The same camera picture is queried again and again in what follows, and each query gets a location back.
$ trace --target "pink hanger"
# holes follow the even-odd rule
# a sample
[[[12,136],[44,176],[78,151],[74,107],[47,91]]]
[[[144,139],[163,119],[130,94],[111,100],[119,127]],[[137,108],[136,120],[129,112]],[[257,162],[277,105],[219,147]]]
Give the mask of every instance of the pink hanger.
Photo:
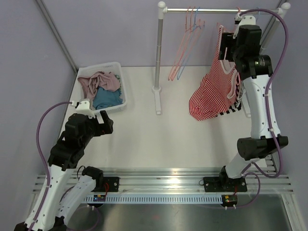
[[[189,10],[190,8],[191,8],[191,7],[189,7],[189,8],[187,9],[187,12],[186,12],[185,34],[184,34],[184,36],[183,36],[183,38],[182,38],[180,47],[179,47],[179,49],[178,49],[178,51],[177,51],[177,55],[176,55],[174,64],[173,64],[173,66],[172,66],[172,68],[171,68],[171,70],[170,70],[170,73],[169,73],[169,76],[168,76],[168,80],[172,80],[172,81],[174,80],[175,74],[176,74],[176,73],[179,71],[179,69],[180,69],[179,64],[181,63],[181,60],[182,60],[182,58],[183,58],[183,56],[184,56],[184,54],[185,54],[185,51],[187,50],[190,37],[191,37],[191,35],[193,35],[193,34],[195,33],[195,31],[196,31],[196,30],[193,30],[193,31],[192,31],[192,15],[193,15],[192,13],[193,13],[193,10],[194,10],[196,7],[194,7],[194,8],[192,9],[192,11],[191,11],[190,26],[189,26],[189,28],[187,29],[187,15],[188,15],[188,10]],[[179,57],[179,54],[180,54],[180,51],[181,51],[181,49],[182,49],[183,42],[184,42],[185,38],[186,38],[186,41],[185,41],[185,43],[184,43],[184,47],[183,47],[182,54],[181,54],[181,56],[180,56],[180,59],[179,59],[178,63],[176,64],[177,58]]]
[[[199,19],[198,22],[197,22],[197,28],[194,30],[194,33],[196,33],[196,31],[198,31],[198,34],[197,34],[197,36],[195,36],[195,37],[193,38],[193,43],[191,44],[191,46],[190,46],[188,52],[186,53],[185,58],[184,58],[184,59],[181,61],[181,63],[178,65],[178,69],[177,69],[177,70],[174,72],[174,74],[171,76],[171,80],[172,80],[172,81],[174,80],[175,76],[178,75],[178,72],[179,72],[179,70],[180,70],[180,67],[183,65],[185,59],[187,59],[188,56],[190,55],[190,53],[193,51],[193,47],[196,45],[196,43],[197,43],[199,37],[201,36],[201,33],[202,33],[203,30],[201,29],[200,19]]]

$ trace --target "metal pole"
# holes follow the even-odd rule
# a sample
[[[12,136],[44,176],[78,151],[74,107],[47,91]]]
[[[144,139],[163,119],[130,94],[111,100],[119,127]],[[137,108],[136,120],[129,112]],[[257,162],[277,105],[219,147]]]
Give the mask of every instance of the metal pole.
[[[154,84],[154,87],[156,89],[159,89],[160,56],[161,56],[161,50],[162,50],[163,22],[164,22],[163,19],[158,19],[155,84]]]
[[[73,71],[75,74],[77,74],[77,66],[72,58],[72,56],[70,55],[70,53],[68,52],[68,49],[66,48],[66,45],[64,44],[58,30],[57,30],[57,27],[55,26],[51,16],[50,16],[50,13],[47,9],[47,7],[45,6],[43,0],[35,0],[35,2],[37,3],[38,5],[38,8],[40,9],[40,11],[42,12],[43,16],[45,17],[46,21],[47,21],[47,24],[49,25],[53,35],[55,36],[58,44],[60,45],[65,57],[67,58],[68,62],[70,63]]]
[[[277,4],[277,8],[279,8],[283,3],[288,2],[288,0],[280,0],[279,3]],[[271,16],[270,20],[268,21],[262,36],[261,36],[261,44],[263,43],[264,39],[267,37],[269,31],[271,30],[271,28],[273,27],[273,24],[275,22],[275,17]]]
[[[186,13],[186,12],[196,12],[197,9],[165,9],[164,13]],[[198,13],[238,13],[238,9],[199,9]],[[275,13],[278,13],[278,9],[271,10]],[[259,12],[251,12],[249,14],[259,14]]]
[[[287,10],[289,10],[291,7],[291,5],[288,2],[285,2],[284,4],[281,5],[281,9],[286,13]],[[266,48],[269,45],[269,42],[271,41],[271,39],[273,38],[278,26],[281,24],[281,22],[277,19],[274,19],[273,23],[270,26],[269,30],[267,31],[267,33],[264,35],[264,39],[261,42],[261,52],[263,52],[264,50],[266,50]]]

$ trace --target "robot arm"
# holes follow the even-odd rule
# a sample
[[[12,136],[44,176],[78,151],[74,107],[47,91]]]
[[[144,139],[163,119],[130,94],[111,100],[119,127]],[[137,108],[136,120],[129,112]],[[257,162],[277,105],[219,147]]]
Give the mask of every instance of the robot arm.
[[[251,162],[257,162],[277,151],[272,132],[280,148],[288,144],[288,137],[281,136],[276,122],[271,86],[269,86],[269,92],[266,95],[266,87],[273,70],[270,57],[260,54],[262,31],[256,25],[254,16],[246,15],[241,18],[238,15],[235,20],[238,25],[235,32],[222,35],[219,59],[235,62],[249,101],[252,121],[251,137],[241,138],[237,141],[237,155],[222,168],[215,183],[210,183],[213,179],[204,178],[204,181],[207,182],[206,185],[209,186],[208,188],[205,186],[206,192],[233,192],[235,186],[245,185],[242,172],[247,170],[246,167]],[[271,129],[267,115],[266,97],[272,121]],[[247,191],[246,186],[241,189],[237,187],[237,189],[238,192]]]
[[[87,167],[82,172],[83,176],[78,184],[59,204],[66,182],[84,155],[84,149],[90,140],[95,136],[113,132],[113,121],[109,119],[107,113],[100,111],[100,114],[96,116],[90,109],[89,100],[80,101],[76,108],[77,112],[82,114],[76,113],[69,117],[65,124],[65,131],[51,149],[48,159],[50,186],[47,186],[46,178],[29,217],[24,223],[16,225],[14,231],[28,231],[29,228],[32,231],[65,231],[69,219],[85,195],[94,188],[102,188],[103,171]],[[102,117],[103,124],[99,123],[98,116]],[[44,203],[37,219],[34,220],[42,200]]]

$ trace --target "white plastic basket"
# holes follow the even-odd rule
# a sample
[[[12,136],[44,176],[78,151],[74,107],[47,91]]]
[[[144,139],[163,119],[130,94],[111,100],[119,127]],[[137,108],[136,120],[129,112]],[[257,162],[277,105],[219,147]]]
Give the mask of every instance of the white plastic basket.
[[[127,94],[126,94],[126,86],[125,86],[125,80],[122,73],[121,65],[118,62],[111,62],[111,63],[105,63],[105,64],[98,64],[88,67],[82,67],[78,70],[77,78],[79,76],[92,76],[98,71],[105,71],[105,72],[113,72],[115,75],[120,76],[120,84],[121,84],[121,96],[120,98],[123,100],[123,103],[121,105],[113,106],[113,107],[107,107],[100,110],[95,110],[94,113],[97,113],[99,111],[108,111],[108,112],[118,112],[122,111],[126,108],[127,104]],[[78,88],[80,88],[80,99],[84,98],[83,90],[81,87],[81,84],[78,82]]]

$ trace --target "clothes hanger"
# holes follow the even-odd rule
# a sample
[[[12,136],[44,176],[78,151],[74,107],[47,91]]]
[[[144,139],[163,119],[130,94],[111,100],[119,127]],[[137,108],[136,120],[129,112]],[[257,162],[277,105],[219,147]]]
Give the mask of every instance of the clothes hanger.
[[[192,13],[193,13],[193,10],[195,9],[195,7],[192,9],[191,11],[191,15],[190,15],[190,26],[189,28],[187,28],[187,16],[188,16],[188,10],[190,9],[191,7],[189,7],[187,9],[187,12],[186,12],[186,23],[185,23],[185,34],[182,38],[182,42],[180,44],[180,47],[178,49],[178,52],[177,52],[177,56],[176,56],[176,59],[175,59],[175,62],[170,70],[170,73],[169,73],[169,76],[168,76],[168,80],[174,80],[174,77],[175,77],[175,74],[178,72],[178,68],[179,68],[179,64],[181,63],[181,60],[185,54],[185,51],[188,47],[188,42],[189,42],[189,39],[192,35],[192,33],[194,32],[192,30]],[[182,51],[181,55],[180,55],[180,58],[179,58],[179,61],[177,62],[177,58],[179,57],[179,54],[180,52]]]
[[[196,10],[196,13],[195,13],[195,16],[194,16],[194,28],[196,29],[198,26],[196,25],[196,16],[197,16],[197,13],[198,13],[198,10],[200,9],[200,7],[198,7],[198,9]],[[189,61],[189,58],[190,58],[190,56],[191,56],[191,52],[192,52],[192,50],[193,50],[193,48],[194,48],[194,46],[195,45],[197,45],[198,43],[199,43],[199,38],[203,35],[203,33],[204,33],[204,31],[205,31],[205,21],[203,21],[203,27],[201,28],[200,26],[199,26],[199,28],[200,28],[200,33],[197,35],[197,37],[196,37],[196,40],[193,42],[193,44],[192,44],[192,46],[191,46],[191,49],[190,49],[190,52],[186,55],[186,60],[185,60],[185,62],[183,61],[183,65],[180,67],[180,71],[178,72],[178,76],[177,76],[177,79],[179,80],[180,79],[180,77],[181,77],[181,75],[182,75],[182,73],[183,73],[183,70],[184,70],[184,68],[186,67],[186,64],[188,63],[188,61]]]

